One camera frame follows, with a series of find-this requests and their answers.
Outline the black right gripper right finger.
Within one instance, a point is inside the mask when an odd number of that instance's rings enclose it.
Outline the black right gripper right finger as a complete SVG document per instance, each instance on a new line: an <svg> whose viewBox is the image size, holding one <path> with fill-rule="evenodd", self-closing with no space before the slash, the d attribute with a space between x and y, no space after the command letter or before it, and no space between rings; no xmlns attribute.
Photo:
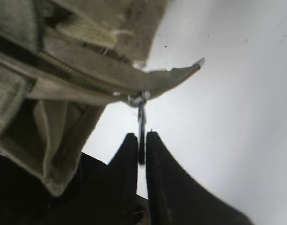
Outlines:
<svg viewBox="0 0 287 225"><path fill-rule="evenodd" d="M146 140L146 179L154 225L251 225L245 214L202 187L174 159L157 132Z"/></svg>

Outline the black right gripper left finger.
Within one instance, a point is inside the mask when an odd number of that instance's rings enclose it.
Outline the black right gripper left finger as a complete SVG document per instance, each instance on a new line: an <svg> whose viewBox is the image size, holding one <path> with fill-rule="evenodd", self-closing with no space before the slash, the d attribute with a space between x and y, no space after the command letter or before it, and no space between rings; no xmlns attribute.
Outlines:
<svg viewBox="0 0 287 225"><path fill-rule="evenodd" d="M77 225L147 225L147 211L136 202L138 141L128 133L105 170L91 180L77 201Z"/></svg>

